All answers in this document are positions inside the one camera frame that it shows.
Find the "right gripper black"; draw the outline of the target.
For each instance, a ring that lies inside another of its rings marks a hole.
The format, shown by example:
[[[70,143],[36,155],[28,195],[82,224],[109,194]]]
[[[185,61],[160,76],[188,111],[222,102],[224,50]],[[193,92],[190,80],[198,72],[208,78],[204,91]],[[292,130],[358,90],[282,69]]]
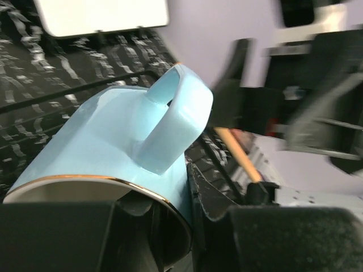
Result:
[[[270,48],[262,87],[242,87],[251,39],[235,40],[213,87],[210,127],[285,140],[291,151],[328,156],[362,172],[362,34],[323,33]]]

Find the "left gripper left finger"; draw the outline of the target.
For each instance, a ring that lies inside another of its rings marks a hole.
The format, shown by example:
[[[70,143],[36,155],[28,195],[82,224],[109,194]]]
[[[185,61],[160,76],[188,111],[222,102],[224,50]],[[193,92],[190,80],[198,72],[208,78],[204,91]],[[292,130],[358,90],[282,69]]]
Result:
[[[118,202],[1,206],[2,271],[158,271],[149,205]]]

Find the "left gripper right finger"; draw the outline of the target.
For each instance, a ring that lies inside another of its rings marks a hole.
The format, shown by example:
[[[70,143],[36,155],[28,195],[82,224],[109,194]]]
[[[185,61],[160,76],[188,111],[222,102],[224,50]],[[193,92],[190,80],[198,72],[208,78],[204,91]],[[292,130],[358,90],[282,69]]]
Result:
[[[187,168],[194,271],[361,271],[362,221],[339,207],[274,204],[276,186],[257,183],[246,205]]]

